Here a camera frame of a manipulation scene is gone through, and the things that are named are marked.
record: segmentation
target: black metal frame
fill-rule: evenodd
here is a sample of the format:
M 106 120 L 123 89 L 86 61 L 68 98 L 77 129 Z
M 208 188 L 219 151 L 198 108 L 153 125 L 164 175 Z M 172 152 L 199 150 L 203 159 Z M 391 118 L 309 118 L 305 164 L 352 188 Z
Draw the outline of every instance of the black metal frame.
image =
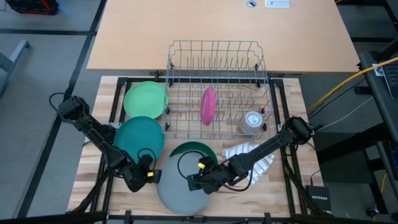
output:
M 116 117 L 116 112 L 118 110 L 118 102 L 119 102 L 119 95 L 121 92 L 121 89 L 123 85 L 126 85 L 126 91 L 124 92 L 124 96 L 126 96 L 127 90 L 130 89 L 131 83 L 132 82 L 144 82 L 144 81 L 153 81 L 153 82 L 165 82 L 164 78 L 159 78 L 159 72 L 156 73 L 155 78 L 150 77 L 150 78 L 127 78 L 127 77 L 121 77 L 118 78 L 118 82 L 116 85 L 116 90 L 113 98 L 113 104 L 111 108 L 111 114 L 109 116 L 109 122 L 112 123 L 114 122 L 114 119 Z M 196 82 L 195 79 L 175 79 L 173 82 Z M 218 82 L 218 83 L 233 83 L 234 81 L 240 82 L 240 83 L 256 83 L 253 80 L 247 79 L 247 80 L 227 80 L 227 79 L 202 79 L 202 82 Z M 277 98 L 276 98 L 276 92 L 275 92 L 275 86 L 279 87 L 280 91 L 280 97 L 282 99 L 282 107 L 284 109 L 284 117 L 285 119 L 289 118 L 289 111 L 287 108 L 287 101 L 286 101 L 286 96 L 285 96 L 285 90 L 284 90 L 284 83 L 283 80 L 269 80 L 270 84 L 270 90 L 271 90 L 271 98 L 272 98 L 272 105 L 274 107 L 274 114 L 275 114 L 275 122 L 276 125 L 281 124 L 280 122 L 280 116 L 279 116 L 279 109 L 277 105 Z M 124 122 L 124 117 L 125 117 L 125 110 L 124 106 L 122 105 L 121 111 L 120 111 L 120 118 L 119 122 L 123 123 Z M 287 161 L 287 153 L 286 153 L 286 148 L 283 147 L 280 150 L 280 154 L 282 157 L 282 163 L 285 163 Z M 296 173 L 300 183 L 301 181 L 301 176 L 300 176 L 300 169 L 299 169 L 299 163 L 297 160 L 297 155 L 294 150 L 291 149 L 291 155 L 292 155 L 292 165 L 294 167 L 294 172 Z M 97 180 L 96 183 L 99 181 L 99 177 L 101 176 L 104 172 L 105 169 L 105 163 L 104 159 L 101 157 L 101 161 L 99 164 L 98 168 L 98 173 L 97 173 Z M 287 201 L 288 201 L 288 206 L 289 206 L 289 212 L 290 216 L 292 214 L 295 214 L 295 206 L 294 206 L 294 198 L 293 198 L 293 191 L 292 191 L 292 186 L 290 183 L 289 176 L 284 172 L 284 180 L 285 180 L 285 186 L 286 186 L 286 192 L 287 192 Z M 103 207 L 101 209 L 102 212 L 108 212 L 108 206 L 109 206 L 109 200 L 111 197 L 111 190 L 112 190 L 112 185 L 113 185 L 113 176 L 110 176 L 108 178 L 108 182 L 106 185 L 106 190 L 104 193 L 104 201 L 103 201 Z M 95 195 L 93 199 L 93 203 L 91 204 L 90 207 L 90 212 L 95 212 L 97 210 L 97 204 L 98 204 L 98 197 L 100 196 L 100 193 Z M 300 208 L 302 210 L 302 213 L 307 214 L 307 209 L 305 202 L 301 198 L 300 199 Z M 152 215 L 131 215 L 131 211 L 127 210 L 125 215 L 110 215 L 109 220 L 125 220 L 127 223 L 131 223 L 134 220 L 158 220 L 158 221 L 181 221 L 181 222 L 194 222 L 194 223 L 204 223 L 204 222 L 263 222 L 263 223 L 269 223 L 271 220 L 271 215 L 269 213 L 264 213 L 263 217 L 197 217 L 197 216 L 152 216 Z M 272 218 L 273 222 L 289 222 L 290 218 Z
M 398 32 L 398 20 L 394 15 L 390 5 L 387 0 L 343 0 L 338 3 L 339 5 L 356 5 L 356 6 L 383 6 L 386 10 L 392 24 L 394 25 L 396 31 Z M 379 42 L 379 43 L 389 43 L 392 42 L 394 38 L 386 37 L 351 37 L 352 42 Z

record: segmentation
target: gray floor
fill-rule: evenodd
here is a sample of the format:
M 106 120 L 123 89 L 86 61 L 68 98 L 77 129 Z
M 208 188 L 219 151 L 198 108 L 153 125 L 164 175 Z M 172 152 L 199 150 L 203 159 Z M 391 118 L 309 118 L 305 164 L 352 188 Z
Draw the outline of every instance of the gray floor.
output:
M 0 29 L 85 30 L 90 28 L 99 0 L 58 0 L 61 12 L 56 16 L 18 14 L 8 6 L 2 11 Z M 387 14 L 380 7 L 339 6 L 351 36 L 395 37 Z M 15 215 L 21 195 L 31 178 L 37 157 L 46 140 L 55 112 L 48 104 L 51 93 L 65 91 L 85 41 L 85 36 L 0 34 L 0 51 L 10 55 L 18 41 L 27 39 L 31 48 L 24 52 L 17 70 L 0 99 L 0 218 Z M 378 50 L 385 44 L 355 44 L 358 53 Z M 148 75 L 144 72 L 88 72 L 85 59 L 73 94 L 84 97 L 93 105 L 102 75 Z M 305 104 L 310 106 L 319 97 L 346 77 L 342 75 L 300 75 Z M 349 88 L 357 80 L 344 86 Z M 352 91 L 332 103 L 311 120 L 313 124 L 328 124 L 349 113 L 368 96 Z M 354 133 L 380 123 L 374 101 L 324 132 Z M 29 211 L 30 216 L 63 213 L 67 208 L 84 137 L 70 125 L 63 124 L 55 141 L 48 165 Z M 338 217 L 370 220 L 364 211 L 374 204 L 366 182 L 368 175 L 361 169 L 362 155 L 352 154 L 322 165 L 325 185 L 330 188 L 332 210 Z M 381 181 L 383 172 L 378 172 Z M 356 178 L 357 184 L 344 183 Z M 398 203 L 386 183 L 384 192 L 390 212 L 398 212 Z M 389 221 L 388 215 L 377 220 Z

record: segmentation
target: yellow label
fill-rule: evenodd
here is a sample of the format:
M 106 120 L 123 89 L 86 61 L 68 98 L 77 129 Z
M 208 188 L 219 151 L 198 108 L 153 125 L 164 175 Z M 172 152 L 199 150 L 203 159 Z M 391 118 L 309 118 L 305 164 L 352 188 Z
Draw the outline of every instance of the yellow label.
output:
M 201 169 L 204 169 L 204 168 L 205 168 L 205 165 L 202 164 L 202 163 L 199 163 L 199 164 L 198 164 L 198 167 L 200 167 Z

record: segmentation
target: yellow cable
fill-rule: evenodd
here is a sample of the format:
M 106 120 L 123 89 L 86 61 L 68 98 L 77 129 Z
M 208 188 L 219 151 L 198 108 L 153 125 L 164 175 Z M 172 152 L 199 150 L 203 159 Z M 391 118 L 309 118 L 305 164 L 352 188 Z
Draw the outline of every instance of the yellow cable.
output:
M 384 183 L 386 183 L 386 178 L 387 178 L 387 172 L 385 172 L 384 173 L 384 176 L 383 176 L 383 180 L 381 181 L 381 188 L 380 188 L 380 193 L 383 193 L 383 191 L 384 191 Z M 373 216 L 373 221 L 375 222 L 376 221 L 376 216 Z
M 391 59 L 391 60 L 388 60 L 388 61 L 386 61 L 386 62 L 380 63 L 380 64 L 378 64 L 378 65 L 375 65 L 375 66 L 373 66 L 373 67 L 367 68 L 367 69 L 365 69 L 365 70 L 362 70 L 362 71 L 358 72 L 357 74 L 354 74 L 354 75 L 350 76 L 350 77 L 347 78 L 346 80 L 342 81 L 339 85 L 337 85 L 336 87 L 334 87 L 334 89 L 330 90 L 330 92 L 328 92 L 325 96 L 323 96 L 322 98 L 320 98 L 316 103 L 314 103 L 312 106 L 310 106 L 310 107 L 307 109 L 307 111 L 309 112 L 310 110 L 314 109 L 314 107 L 318 106 L 318 105 L 319 105 L 320 103 L 322 103 L 325 99 L 327 99 L 330 95 L 332 95 L 335 91 L 337 91 L 340 87 L 342 87 L 344 84 L 348 83 L 349 81 L 353 80 L 354 78 L 356 78 L 356 77 L 358 77 L 358 76 L 360 76 L 360 75 L 362 75 L 362 74 L 364 74 L 364 73 L 366 73 L 366 72 L 368 72 L 368 71 L 371 71 L 371 70 L 373 70 L 373 69 L 375 69 L 375 68 L 381 67 L 381 66 L 383 66 L 383 65 L 387 65 L 387 64 L 389 64 L 389 63 L 391 63 L 391 62 L 395 62 L 395 61 L 398 61 L 398 57 L 393 58 L 393 59 Z

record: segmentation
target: light wood desk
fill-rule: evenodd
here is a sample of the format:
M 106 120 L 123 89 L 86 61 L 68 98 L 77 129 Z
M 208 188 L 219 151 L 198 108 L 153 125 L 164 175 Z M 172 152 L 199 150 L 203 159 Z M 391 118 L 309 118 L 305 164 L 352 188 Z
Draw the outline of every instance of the light wood desk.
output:
M 101 123 L 108 122 L 117 80 L 118 77 L 102 77 L 101 79 L 92 113 Z M 307 120 L 307 113 L 305 111 L 299 80 L 296 78 L 284 78 L 284 86 L 290 115 L 301 116 L 303 119 Z M 282 122 L 284 122 L 283 109 L 278 92 L 279 91 L 277 91 L 277 101 L 278 105 L 280 105 L 280 117 L 282 118 Z M 118 112 L 115 118 L 116 121 L 119 120 L 119 111 L 123 102 L 123 88 L 120 95 Z M 269 129 L 276 130 L 275 119 L 274 125 L 270 125 Z M 162 166 L 162 161 L 169 157 L 173 149 L 187 141 L 189 140 L 166 139 L 165 149 L 158 161 L 158 167 Z M 216 153 L 220 162 L 224 160 L 221 155 L 222 149 L 245 142 L 245 140 L 224 139 L 200 139 L 199 141 L 210 146 Z M 273 154 L 275 155 L 275 160 L 271 168 L 255 185 L 251 186 L 249 190 L 245 192 L 232 192 L 222 187 L 218 192 L 210 195 L 210 202 L 197 215 L 213 217 L 263 217 L 264 212 L 269 212 L 272 217 L 289 217 L 286 186 L 279 149 Z M 72 195 L 70 197 L 69 210 L 77 207 L 94 186 L 100 157 L 101 153 L 94 145 L 87 144 L 83 148 Z M 317 154 L 311 146 L 305 144 L 298 148 L 297 157 L 303 185 L 307 185 L 310 182 L 310 176 L 319 170 Z M 313 180 L 315 185 L 323 185 L 320 172 L 313 176 Z M 245 186 L 247 184 L 246 181 L 247 180 L 240 182 L 238 187 Z M 292 186 L 295 209 L 296 212 L 299 213 L 298 193 L 293 184 Z M 98 209 L 102 207 L 103 198 L 104 186 L 100 194 Z M 115 178 L 109 202 L 109 213 L 112 215 L 124 215 L 126 210 L 131 210 L 134 215 L 178 215 L 171 212 L 159 200 L 155 184 L 146 184 L 140 191 L 132 193 L 122 179 Z
M 354 73 L 358 56 L 334 0 L 111 0 L 106 4 L 87 69 L 165 70 L 173 40 L 251 40 L 267 70 Z

